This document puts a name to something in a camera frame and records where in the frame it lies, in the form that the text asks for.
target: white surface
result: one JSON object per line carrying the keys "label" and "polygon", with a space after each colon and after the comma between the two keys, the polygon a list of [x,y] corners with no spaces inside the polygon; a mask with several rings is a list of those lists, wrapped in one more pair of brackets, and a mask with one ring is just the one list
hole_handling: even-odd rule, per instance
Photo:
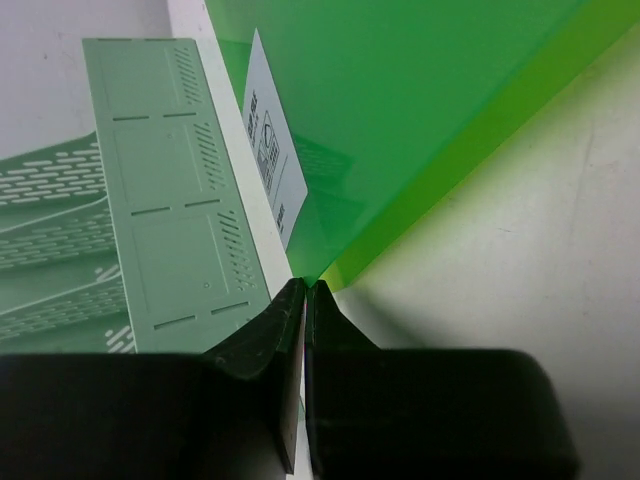
{"label": "white surface", "polygon": [[[83,37],[197,37],[267,286],[291,277],[218,43],[201,0],[21,0],[0,7],[0,158],[95,130]],[[296,479],[311,478],[304,424]]]}
{"label": "white surface", "polygon": [[286,249],[309,191],[258,30],[253,35],[242,106],[253,156]]}
{"label": "white surface", "polygon": [[382,344],[532,353],[581,478],[640,478],[640,29],[338,297]]}

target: perforated metal tray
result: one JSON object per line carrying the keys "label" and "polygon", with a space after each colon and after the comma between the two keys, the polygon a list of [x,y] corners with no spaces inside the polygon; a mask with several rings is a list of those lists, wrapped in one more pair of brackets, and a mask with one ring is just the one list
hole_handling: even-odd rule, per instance
{"label": "perforated metal tray", "polygon": [[269,293],[196,43],[83,45],[137,347],[208,350]]}
{"label": "perforated metal tray", "polygon": [[0,352],[134,349],[95,133],[0,161]]}

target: white wall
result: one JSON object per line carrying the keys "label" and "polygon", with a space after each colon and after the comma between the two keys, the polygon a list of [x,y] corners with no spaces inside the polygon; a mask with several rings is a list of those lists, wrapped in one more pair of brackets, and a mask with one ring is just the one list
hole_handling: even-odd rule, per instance
{"label": "white wall", "polygon": [[640,28],[338,297],[382,344],[530,352],[582,478],[640,478]]}
{"label": "white wall", "polygon": [[101,36],[171,36],[166,1],[3,2],[0,158],[95,130],[81,39]]}

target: white label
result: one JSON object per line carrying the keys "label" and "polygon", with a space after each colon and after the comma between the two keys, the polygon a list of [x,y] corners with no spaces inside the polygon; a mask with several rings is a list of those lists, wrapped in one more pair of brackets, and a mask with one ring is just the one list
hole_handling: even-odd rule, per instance
{"label": "white label", "polygon": [[242,120],[280,240],[287,248],[308,190],[258,30],[249,58]]}

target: light green perforated panel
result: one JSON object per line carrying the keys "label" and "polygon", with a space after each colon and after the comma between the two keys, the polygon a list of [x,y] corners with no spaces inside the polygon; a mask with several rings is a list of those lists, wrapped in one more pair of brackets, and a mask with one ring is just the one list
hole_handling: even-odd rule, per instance
{"label": "light green perforated panel", "polygon": [[0,209],[83,204],[104,196],[95,133],[0,161]]}
{"label": "light green perforated panel", "polygon": [[0,230],[0,272],[115,250],[107,198]]}
{"label": "light green perforated panel", "polygon": [[127,312],[3,341],[2,353],[136,353]]}
{"label": "light green perforated panel", "polygon": [[203,352],[269,296],[192,40],[85,40],[138,352]]}

